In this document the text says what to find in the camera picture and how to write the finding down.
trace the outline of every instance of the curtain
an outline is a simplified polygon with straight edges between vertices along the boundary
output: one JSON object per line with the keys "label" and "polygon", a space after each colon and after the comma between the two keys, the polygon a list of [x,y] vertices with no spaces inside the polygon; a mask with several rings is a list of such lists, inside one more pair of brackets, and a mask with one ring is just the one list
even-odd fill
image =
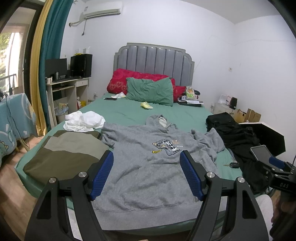
{"label": "curtain", "polygon": [[42,109],[40,92],[39,92],[39,56],[43,30],[47,15],[54,0],[46,0],[42,12],[40,14],[36,31],[34,34],[31,62],[30,62],[30,94],[33,109],[36,113],[36,127],[38,135],[45,135],[47,132],[44,112]]}
{"label": "curtain", "polygon": [[46,98],[45,60],[60,58],[64,29],[73,0],[53,0],[47,15],[39,58],[39,91],[47,129],[50,130]]}

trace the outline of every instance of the hoodie pocket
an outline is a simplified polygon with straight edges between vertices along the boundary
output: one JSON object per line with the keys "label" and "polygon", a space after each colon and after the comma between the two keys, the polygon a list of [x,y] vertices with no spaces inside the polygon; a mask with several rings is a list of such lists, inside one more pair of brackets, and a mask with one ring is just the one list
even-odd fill
{"label": "hoodie pocket", "polygon": [[194,203],[179,164],[149,164],[139,168],[133,187],[125,196],[131,210]]}

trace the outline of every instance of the metal screw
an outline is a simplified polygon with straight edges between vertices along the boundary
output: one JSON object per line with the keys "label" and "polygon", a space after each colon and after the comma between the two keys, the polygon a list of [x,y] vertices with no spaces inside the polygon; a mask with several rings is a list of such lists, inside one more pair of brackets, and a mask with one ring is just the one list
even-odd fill
{"label": "metal screw", "polygon": [[49,180],[50,183],[55,183],[56,181],[57,181],[57,180],[56,180],[55,177],[52,177],[52,178]]}
{"label": "metal screw", "polygon": [[243,177],[239,177],[237,180],[238,180],[240,183],[244,183],[244,178],[243,178]]}
{"label": "metal screw", "polygon": [[85,177],[86,175],[87,175],[86,172],[80,172],[80,173],[79,173],[79,177]]}
{"label": "metal screw", "polygon": [[215,173],[213,173],[213,172],[208,172],[208,173],[207,173],[207,176],[208,176],[209,178],[213,178],[213,177],[215,177]]}

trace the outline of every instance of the yellow curtain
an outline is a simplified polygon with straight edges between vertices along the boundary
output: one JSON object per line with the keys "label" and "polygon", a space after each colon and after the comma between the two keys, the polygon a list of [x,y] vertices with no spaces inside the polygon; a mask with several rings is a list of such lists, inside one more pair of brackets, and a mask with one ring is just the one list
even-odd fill
{"label": "yellow curtain", "polygon": [[39,56],[40,56],[40,47],[42,41],[42,34],[46,22],[46,18],[49,12],[49,9],[54,0],[46,0],[45,5],[40,14],[38,24],[36,27],[32,52],[31,52],[31,64],[30,64],[30,93],[33,109],[36,113],[36,127],[39,136],[46,135],[47,128],[45,117],[41,105],[40,93],[39,93]]}

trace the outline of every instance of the green pillow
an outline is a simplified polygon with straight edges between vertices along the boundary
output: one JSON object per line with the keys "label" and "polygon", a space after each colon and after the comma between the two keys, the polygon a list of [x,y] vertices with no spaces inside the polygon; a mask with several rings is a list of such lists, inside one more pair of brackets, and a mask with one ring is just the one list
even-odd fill
{"label": "green pillow", "polygon": [[173,106],[173,85],[170,78],[158,81],[126,78],[127,99]]}

